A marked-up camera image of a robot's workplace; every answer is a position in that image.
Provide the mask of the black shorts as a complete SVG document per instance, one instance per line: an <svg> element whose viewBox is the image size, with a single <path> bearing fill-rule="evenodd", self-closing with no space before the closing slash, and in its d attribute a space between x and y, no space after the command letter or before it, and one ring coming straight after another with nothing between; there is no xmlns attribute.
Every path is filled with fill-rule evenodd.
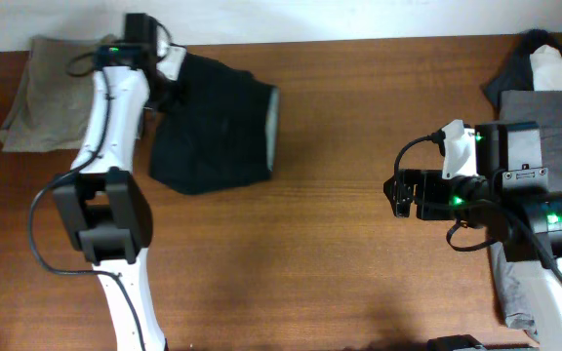
<svg viewBox="0 0 562 351"><path fill-rule="evenodd" d="M272 176L278 88L249 71L186 54L155 131L149 176L186 195Z"/></svg>

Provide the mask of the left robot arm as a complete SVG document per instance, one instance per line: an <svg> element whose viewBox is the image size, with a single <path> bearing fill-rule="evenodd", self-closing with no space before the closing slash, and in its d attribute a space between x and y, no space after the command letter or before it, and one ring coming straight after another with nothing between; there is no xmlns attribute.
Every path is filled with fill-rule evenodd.
<svg viewBox="0 0 562 351"><path fill-rule="evenodd" d="M148 14L129 13L123 38L93 53L87 131L69 175L52 188L72 248L99 279L120 350L168 348L148 283L152 212L133 176L143 112L165 97L179 66L161 28Z"/></svg>

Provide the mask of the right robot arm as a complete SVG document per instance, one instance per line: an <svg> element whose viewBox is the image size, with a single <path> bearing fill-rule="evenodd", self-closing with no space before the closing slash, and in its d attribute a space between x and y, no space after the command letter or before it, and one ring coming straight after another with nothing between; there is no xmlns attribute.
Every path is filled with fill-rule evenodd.
<svg viewBox="0 0 562 351"><path fill-rule="evenodd" d="M530 303L541 350L562 350L562 191L548 187L540 127L535 122L491 122L469 127L455 120L421 136L438 145L439 170L393 166L383 185L392 211L420 220L451 220L485 229L476 250L500 242Z"/></svg>

